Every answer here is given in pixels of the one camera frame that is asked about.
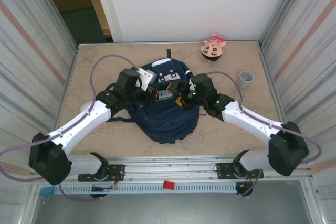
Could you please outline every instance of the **small gray cup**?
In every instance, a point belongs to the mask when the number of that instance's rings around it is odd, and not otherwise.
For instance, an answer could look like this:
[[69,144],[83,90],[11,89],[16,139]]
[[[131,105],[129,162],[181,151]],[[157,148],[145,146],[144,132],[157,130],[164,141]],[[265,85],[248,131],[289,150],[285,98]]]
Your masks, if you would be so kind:
[[241,89],[248,89],[254,80],[254,75],[250,71],[242,71],[239,74],[237,84]]

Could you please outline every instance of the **dark floor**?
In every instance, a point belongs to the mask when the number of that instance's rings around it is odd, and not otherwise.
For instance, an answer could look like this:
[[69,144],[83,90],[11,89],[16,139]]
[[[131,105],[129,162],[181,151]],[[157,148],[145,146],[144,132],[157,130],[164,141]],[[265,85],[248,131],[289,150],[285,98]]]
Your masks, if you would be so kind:
[[103,201],[39,198],[34,224],[310,224],[300,181],[259,182],[249,198],[232,193],[118,194]]
[[61,13],[61,16],[77,44],[107,42],[95,9],[74,10]]

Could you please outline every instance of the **pink cartoon face toy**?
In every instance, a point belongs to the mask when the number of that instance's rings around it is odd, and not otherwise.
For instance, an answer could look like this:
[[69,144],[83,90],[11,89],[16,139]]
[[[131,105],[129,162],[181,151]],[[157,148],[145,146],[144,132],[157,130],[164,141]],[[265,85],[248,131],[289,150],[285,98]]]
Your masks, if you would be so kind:
[[209,40],[204,41],[204,46],[201,46],[201,53],[205,59],[216,61],[223,54],[223,47],[226,42],[222,37],[217,36],[217,33],[213,33]]

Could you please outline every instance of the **white wall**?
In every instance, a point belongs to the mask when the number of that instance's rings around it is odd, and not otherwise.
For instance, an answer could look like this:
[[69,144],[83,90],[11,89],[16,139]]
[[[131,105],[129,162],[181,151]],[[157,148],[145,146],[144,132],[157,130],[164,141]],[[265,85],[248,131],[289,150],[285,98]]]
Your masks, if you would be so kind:
[[101,0],[115,42],[260,40],[282,0]]

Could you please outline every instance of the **corrugated metal wall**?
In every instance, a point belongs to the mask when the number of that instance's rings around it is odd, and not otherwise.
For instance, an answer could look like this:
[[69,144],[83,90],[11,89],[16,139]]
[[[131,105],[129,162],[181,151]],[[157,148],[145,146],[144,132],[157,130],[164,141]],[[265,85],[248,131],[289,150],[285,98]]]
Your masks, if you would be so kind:
[[322,145],[322,156],[310,165],[330,222],[336,221],[335,7],[336,0],[293,0],[264,43],[286,118]]
[[[0,0],[0,150],[31,142],[55,124],[76,45],[50,0]],[[1,158],[29,175],[29,149]],[[0,223],[13,223],[24,183],[0,176]]]

